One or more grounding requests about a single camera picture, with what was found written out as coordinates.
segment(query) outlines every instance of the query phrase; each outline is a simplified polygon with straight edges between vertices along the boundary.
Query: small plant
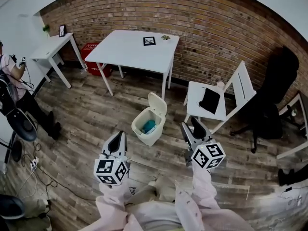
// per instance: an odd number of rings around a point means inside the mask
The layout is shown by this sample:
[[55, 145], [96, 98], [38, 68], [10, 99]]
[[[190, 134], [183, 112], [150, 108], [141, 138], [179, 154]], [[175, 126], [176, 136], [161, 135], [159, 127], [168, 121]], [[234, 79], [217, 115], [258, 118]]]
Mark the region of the small plant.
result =
[[163, 39], [163, 40], [168, 40], [168, 39], [170, 39], [170, 37], [167, 36], [167, 35], [163, 35], [163, 36], [162, 36], [162, 39]]
[[49, 32], [50, 31], [50, 26], [47, 24], [46, 26], [43, 27], [43, 32]]

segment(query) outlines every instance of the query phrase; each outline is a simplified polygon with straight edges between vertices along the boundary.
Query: black shoe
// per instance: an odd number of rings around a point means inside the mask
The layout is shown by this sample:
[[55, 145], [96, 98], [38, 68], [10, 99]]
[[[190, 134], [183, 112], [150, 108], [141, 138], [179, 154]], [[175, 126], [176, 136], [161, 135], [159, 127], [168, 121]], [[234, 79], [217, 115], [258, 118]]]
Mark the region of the black shoe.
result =
[[281, 168], [278, 170], [278, 181], [281, 187], [285, 185], [287, 181], [287, 175], [285, 175]]
[[53, 132], [52, 132], [52, 138], [54, 140], [57, 140], [60, 136], [60, 130], [61, 130], [61, 125], [59, 122], [56, 123], [56, 125], [53, 128]]

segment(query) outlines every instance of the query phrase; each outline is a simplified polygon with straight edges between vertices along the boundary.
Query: white desk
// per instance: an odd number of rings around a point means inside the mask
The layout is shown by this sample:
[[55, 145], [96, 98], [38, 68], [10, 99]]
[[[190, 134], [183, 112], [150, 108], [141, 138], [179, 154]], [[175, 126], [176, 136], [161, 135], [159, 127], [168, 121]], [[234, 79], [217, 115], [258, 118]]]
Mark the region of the white desk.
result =
[[[293, 106], [297, 101], [299, 101], [300, 103], [300, 106], [302, 108], [302, 111], [303, 111], [303, 117], [304, 117], [304, 121], [305, 121], [305, 129], [306, 129], [306, 136], [307, 136], [307, 133], [308, 133], [308, 98], [301, 92], [299, 92], [280, 112], [279, 112], [279, 115], [282, 115], [283, 113], [285, 113], [288, 108], [287, 106]], [[281, 158], [284, 158], [285, 156], [288, 156], [288, 155], [292, 155], [300, 150], [303, 150], [305, 148], [308, 147], [308, 140], [305, 141], [304, 143], [302, 143], [301, 145], [287, 151], [287, 152], [284, 152], [284, 153], [281, 153], [279, 155], [276, 156], [277, 159], [281, 159]]]
[[48, 38], [48, 40], [43, 45], [41, 45], [39, 48], [36, 49], [36, 51], [34, 53], [32, 53], [30, 58], [37, 64], [39, 70], [42, 72], [42, 74], [44, 75], [46, 80], [48, 82], [50, 82], [49, 77], [41, 70], [39, 63], [38, 63], [38, 60], [48, 60], [49, 63], [54, 68], [54, 70], [57, 72], [58, 76], [61, 78], [61, 80], [67, 86], [67, 88], [71, 88], [72, 86], [70, 85], [70, 83], [68, 83], [67, 79], [64, 77], [64, 75], [62, 74], [62, 72], [60, 71], [57, 64], [55, 63], [55, 61], [52, 58], [55, 54], [57, 54], [59, 59], [60, 59], [60, 63], [62, 65], [64, 64], [63, 60], [61, 59], [60, 55], [58, 54], [58, 51], [68, 41], [71, 42], [73, 49], [74, 49], [74, 51], [77, 55], [77, 58], [79, 59], [79, 61], [81, 63], [81, 66], [84, 67], [84, 63], [83, 63], [82, 58], [80, 56], [79, 49], [78, 49], [78, 47], [75, 43], [73, 33], [67, 33], [64, 37], [52, 36], [52, 37]]
[[[171, 39], [163, 40], [162, 36], [161, 33], [116, 30], [96, 46], [85, 61], [97, 64], [112, 96], [113, 93], [103, 73], [103, 68], [107, 64], [118, 65], [122, 78], [121, 66], [161, 73], [163, 74], [162, 99], [164, 99], [168, 75], [168, 88], [170, 88], [173, 57], [179, 37], [169, 35]], [[144, 37], [155, 37], [156, 45], [144, 46]]]

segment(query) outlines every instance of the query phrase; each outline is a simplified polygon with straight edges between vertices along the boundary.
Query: electrical outlet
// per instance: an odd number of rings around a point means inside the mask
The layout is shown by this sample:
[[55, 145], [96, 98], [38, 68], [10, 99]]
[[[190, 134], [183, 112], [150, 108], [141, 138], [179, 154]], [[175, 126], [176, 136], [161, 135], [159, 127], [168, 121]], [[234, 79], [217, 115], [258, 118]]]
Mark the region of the electrical outlet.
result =
[[38, 161], [39, 159], [37, 157], [35, 157], [32, 162], [30, 163], [30, 167], [31, 167], [31, 172], [34, 172], [37, 169], [37, 165], [39, 163]]

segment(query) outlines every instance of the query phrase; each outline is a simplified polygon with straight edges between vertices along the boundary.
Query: desk leg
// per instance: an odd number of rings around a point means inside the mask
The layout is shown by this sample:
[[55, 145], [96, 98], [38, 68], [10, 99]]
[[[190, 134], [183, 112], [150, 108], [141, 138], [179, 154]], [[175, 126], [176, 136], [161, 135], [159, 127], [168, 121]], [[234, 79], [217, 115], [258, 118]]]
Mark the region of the desk leg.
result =
[[170, 86], [171, 86], [171, 76], [172, 76], [172, 68], [173, 68], [173, 58], [172, 57], [172, 60], [171, 60], [171, 63], [170, 63], [170, 72], [169, 72], [169, 80], [168, 80], [168, 89], [170, 89]]
[[305, 149], [306, 147], [308, 147], [308, 141], [304, 142], [303, 144], [301, 144], [301, 145], [299, 145], [299, 146], [297, 146], [297, 147], [295, 147], [295, 148], [293, 148], [293, 149], [291, 149], [291, 150], [289, 150], [287, 152], [284, 152], [284, 153], [281, 153], [281, 154], [277, 155], [276, 159], [281, 159], [281, 158], [283, 158], [285, 156], [292, 155], [295, 152], [298, 152], [300, 150]]
[[103, 69], [106, 67], [107, 64], [103, 64], [102, 67], [101, 67], [100, 63], [96, 63], [96, 65], [97, 65], [97, 67], [98, 67], [98, 69], [99, 69], [99, 71], [100, 71], [100, 73], [101, 73], [101, 75], [103, 77], [103, 80], [105, 81], [105, 84], [106, 84], [106, 86], [107, 86], [107, 88], [108, 88], [108, 90], [110, 92], [110, 95], [113, 96], [114, 94], [112, 93], [111, 88], [110, 88], [110, 86], [108, 84], [108, 81], [106, 79], [106, 76], [105, 76], [105, 74], [103, 72]]
[[163, 74], [163, 86], [162, 86], [162, 99], [165, 99], [165, 91], [166, 91], [166, 80], [167, 80], [168, 73]]
[[47, 74], [45, 74], [45, 73], [43, 72], [43, 70], [40, 68], [39, 63], [37, 62], [37, 60], [33, 60], [33, 61], [34, 61], [34, 63], [36, 64], [36, 66], [38, 67], [38, 69], [41, 71], [41, 73], [44, 75], [45, 79], [46, 79], [48, 82], [51, 82], [51, 80], [49, 79], [49, 77], [47, 76]]
[[282, 115], [283, 113], [285, 113], [288, 110], [287, 106], [289, 105], [290, 107], [292, 107], [299, 99], [300, 99], [300, 96], [299, 94], [297, 94], [281, 111], [279, 111], [279, 115]]
[[78, 60], [79, 60], [79, 62], [80, 62], [80, 64], [81, 64], [81, 66], [82, 66], [83, 68], [85, 68], [84, 62], [83, 62], [83, 60], [82, 60], [82, 58], [81, 58], [79, 49], [78, 49], [77, 44], [76, 44], [76, 42], [75, 42], [75, 40], [74, 40], [74, 38], [73, 38], [73, 35], [71, 36], [70, 41], [71, 41], [71, 44], [72, 44], [72, 46], [73, 46], [73, 48], [74, 48], [75, 54], [76, 54], [76, 56], [77, 56], [77, 58], [78, 58]]
[[56, 55], [58, 56], [58, 58], [59, 58], [59, 60], [60, 60], [61, 65], [64, 65], [64, 62], [63, 62], [63, 60], [62, 60], [62, 58], [61, 58], [60, 54], [59, 54], [59, 53], [57, 53]]
[[71, 88], [71, 84], [67, 81], [67, 79], [65, 78], [65, 76], [62, 74], [61, 70], [58, 68], [57, 64], [55, 63], [55, 61], [53, 60], [52, 57], [50, 57], [48, 59], [49, 63], [52, 65], [53, 69], [57, 72], [58, 76], [60, 77], [60, 79], [63, 81], [63, 83], [66, 85], [67, 88]]
[[123, 79], [123, 78], [124, 78], [124, 76], [123, 76], [122, 68], [121, 68], [121, 66], [120, 66], [120, 65], [118, 65], [118, 67], [119, 67], [119, 71], [120, 71], [121, 78]]

